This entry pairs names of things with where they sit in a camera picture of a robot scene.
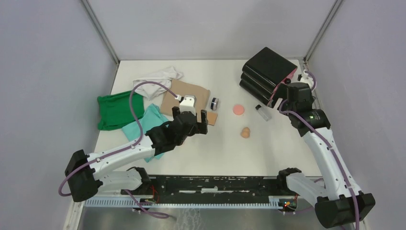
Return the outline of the tan square compact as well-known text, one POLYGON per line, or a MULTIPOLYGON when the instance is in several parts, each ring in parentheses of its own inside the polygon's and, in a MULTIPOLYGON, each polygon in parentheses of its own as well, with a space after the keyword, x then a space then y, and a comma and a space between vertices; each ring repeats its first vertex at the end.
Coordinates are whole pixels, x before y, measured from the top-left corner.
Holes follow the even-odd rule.
POLYGON ((215 126, 218 114, 214 112, 207 112, 208 125, 215 126))

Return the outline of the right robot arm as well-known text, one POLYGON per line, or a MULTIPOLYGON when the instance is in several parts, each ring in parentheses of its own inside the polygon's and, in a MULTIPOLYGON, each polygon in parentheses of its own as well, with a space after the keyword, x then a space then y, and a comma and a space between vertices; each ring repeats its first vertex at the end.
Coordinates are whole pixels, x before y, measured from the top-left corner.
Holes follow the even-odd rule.
POLYGON ((283 196, 295 192, 305 199, 326 229, 350 224, 356 230, 361 229, 375 199, 371 193, 362 191, 349 172, 326 114, 313 108, 315 98, 310 86, 303 82, 282 84, 277 92, 283 94, 279 112, 289 118, 313 153, 325 184, 318 185, 297 168, 287 168, 279 172, 277 191, 283 196))

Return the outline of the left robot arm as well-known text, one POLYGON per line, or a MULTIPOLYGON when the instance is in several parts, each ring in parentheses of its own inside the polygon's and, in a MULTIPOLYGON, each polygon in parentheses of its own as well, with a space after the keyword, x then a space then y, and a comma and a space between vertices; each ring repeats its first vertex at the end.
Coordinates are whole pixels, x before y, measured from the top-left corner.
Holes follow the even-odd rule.
POLYGON ((143 168, 135 172, 117 169, 131 162, 154 157, 175 149, 187 137, 208 132, 207 111, 201 110, 201 121, 192 112, 180 112, 173 107, 174 119, 147 131, 137 141, 131 141, 109 151, 86 154, 74 152, 65 169, 63 184, 68 184, 74 202, 86 201, 98 192, 134 190, 145 195, 151 188, 148 174, 143 168))

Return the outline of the black pink drawer organizer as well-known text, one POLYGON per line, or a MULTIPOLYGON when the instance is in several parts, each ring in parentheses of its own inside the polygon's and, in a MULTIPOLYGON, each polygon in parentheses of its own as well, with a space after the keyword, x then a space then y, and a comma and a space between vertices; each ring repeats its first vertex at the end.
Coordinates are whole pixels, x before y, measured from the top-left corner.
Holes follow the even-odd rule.
POLYGON ((297 69, 296 64, 265 47, 243 65, 239 86, 273 108, 278 99, 286 98, 286 85, 297 69))

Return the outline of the pink round sponge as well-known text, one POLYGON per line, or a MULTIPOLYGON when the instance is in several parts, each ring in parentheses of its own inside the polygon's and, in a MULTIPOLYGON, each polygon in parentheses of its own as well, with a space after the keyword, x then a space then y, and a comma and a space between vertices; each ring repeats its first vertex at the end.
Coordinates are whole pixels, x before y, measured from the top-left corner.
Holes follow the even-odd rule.
POLYGON ((243 115, 244 112, 245 112, 244 106, 242 106, 242 105, 240 105, 240 104, 235 104, 235 105, 233 106, 233 113, 234 113, 235 115, 243 115))

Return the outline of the blue round jar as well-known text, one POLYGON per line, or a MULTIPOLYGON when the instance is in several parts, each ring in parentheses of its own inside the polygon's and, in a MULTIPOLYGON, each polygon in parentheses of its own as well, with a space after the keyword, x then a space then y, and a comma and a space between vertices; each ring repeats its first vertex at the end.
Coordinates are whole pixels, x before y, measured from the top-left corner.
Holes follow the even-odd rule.
POLYGON ((211 104, 210 104, 211 110, 216 111, 217 108, 218 108, 218 104, 219 104, 219 99, 213 97, 212 100, 211 100, 211 104))

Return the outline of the orange gourd makeup sponge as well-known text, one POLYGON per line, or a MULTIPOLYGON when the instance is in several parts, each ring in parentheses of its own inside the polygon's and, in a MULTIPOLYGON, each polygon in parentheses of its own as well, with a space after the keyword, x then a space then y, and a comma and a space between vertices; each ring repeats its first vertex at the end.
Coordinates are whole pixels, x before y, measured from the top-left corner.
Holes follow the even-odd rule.
POLYGON ((249 138, 250 137, 250 129, 249 129, 249 127, 243 128, 240 135, 243 138, 249 138))

